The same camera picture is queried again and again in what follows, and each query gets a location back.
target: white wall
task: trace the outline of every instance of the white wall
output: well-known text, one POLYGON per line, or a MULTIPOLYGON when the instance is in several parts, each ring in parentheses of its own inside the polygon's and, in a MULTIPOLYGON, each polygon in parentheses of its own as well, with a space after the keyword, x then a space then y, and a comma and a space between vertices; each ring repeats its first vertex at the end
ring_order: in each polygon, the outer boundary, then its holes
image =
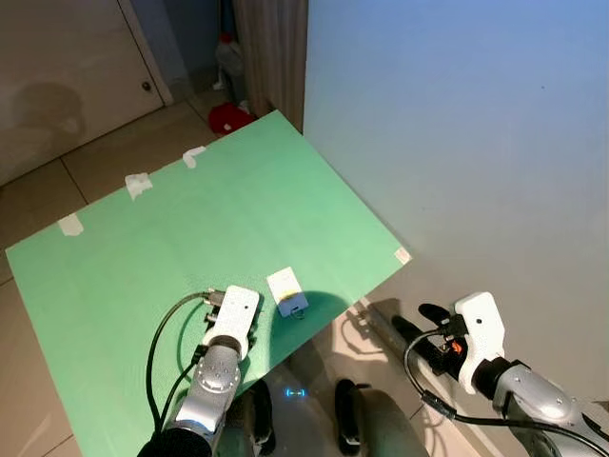
POLYGON ((609 397, 606 2, 309 3, 304 136, 415 257, 373 297, 491 290, 508 357, 609 397))

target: green table surface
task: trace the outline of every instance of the green table surface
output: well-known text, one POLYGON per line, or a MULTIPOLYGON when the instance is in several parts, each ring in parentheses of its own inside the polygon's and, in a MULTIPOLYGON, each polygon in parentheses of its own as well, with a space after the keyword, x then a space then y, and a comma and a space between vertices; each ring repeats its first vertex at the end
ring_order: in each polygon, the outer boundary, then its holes
MULTIPOLYGON (((399 242, 303 136, 273 112, 210 145, 189 169, 150 174, 8 249, 10 266, 86 456, 136 455, 152 430, 148 345, 183 296, 230 284, 259 291, 241 390, 399 269, 399 242), (292 267, 309 308, 282 318, 265 278, 292 267)), ((196 303, 170 321, 155 359, 157 404, 204 333, 196 303)))

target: wooden door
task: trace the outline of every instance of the wooden door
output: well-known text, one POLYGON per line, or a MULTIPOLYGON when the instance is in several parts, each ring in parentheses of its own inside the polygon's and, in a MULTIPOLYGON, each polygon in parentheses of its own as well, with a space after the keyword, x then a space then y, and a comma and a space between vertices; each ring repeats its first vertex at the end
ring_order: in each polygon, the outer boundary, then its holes
POLYGON ((116 0, 3 0, 0 185, 163 102, 116 0))

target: beige floor tile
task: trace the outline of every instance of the beige floor tile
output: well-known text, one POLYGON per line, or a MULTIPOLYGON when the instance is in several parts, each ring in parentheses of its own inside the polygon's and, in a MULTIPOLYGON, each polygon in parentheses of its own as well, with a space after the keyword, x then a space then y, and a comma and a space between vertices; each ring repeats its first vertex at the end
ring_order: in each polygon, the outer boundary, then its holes
POLYGON ((76 439, 72 436, 49 452, 45 457, 82 457, 76 439))
POLYGON ((212 108, 222 105, 227 101, 228 98, 226 98, 223 90, 206 90, 197 93, 195 96, 188 99, 190 105, 192 105, 206 121, 212 108))
POLYGON ((330 417, 334 414, 334 387, 342 378, 383 390, 406 417, 421 405, 401 361, 353 307, 294 352, 287 364, 330 417))
POLYGON ((40 457, 71 435, 14 281, 0 286, 0 455, 40 457))
POLYGON ((0 188, 0 284, 12 276, 5 248, 84 205, 60 160, 0 188))
POLYGON ((273 404, 273 426, 277 439, 274 457, 323 455, 340 457, 334 429, 334 414, 328 416, 314 395, 285 397, 285 389, 303 385, 286 364, 265 377, 273 404))
POLYGON ((216 136, 186 103, 154 111, 64 156, 89 202, 125 185, 125 176, 153 172, 216 136))
POLYGON ((410 423, 430 457, 480 457, 455 425, 431 407, 422 407, 410 423))

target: masking tape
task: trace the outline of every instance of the masking tape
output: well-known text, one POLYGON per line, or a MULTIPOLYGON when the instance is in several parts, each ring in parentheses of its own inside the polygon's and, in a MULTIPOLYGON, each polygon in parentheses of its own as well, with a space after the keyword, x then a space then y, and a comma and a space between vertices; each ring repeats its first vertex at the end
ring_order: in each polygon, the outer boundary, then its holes
POLYGON ((85 231, 75 212, 60 219, 57 221, 57 224, 59 224, 59 228, 66 236, 78 236, 85 231))
POLYGON ((393 255, 396 256, 396 259, 398 259, 402 265, 406 265, 412 260, 412 256, 402 246, 400 246, 400 248, 396 250, 393 255))
POLYGON ((206 150, 205 146, 200 146, 199 148, 193 148, 187 150, 184 154, 182 154, 182 160, 187 164, 187 167, 190 169, 194 169, 197 166, 197 161, 194 158, 195 155, 199 155, 201 152, 206 150))
POLYGON ((125 176, 125 185, 131 196, 131 200, 144 193, 144 190, 152 189, 152 183, 148 178, 148 173, 130 174, 125 176))

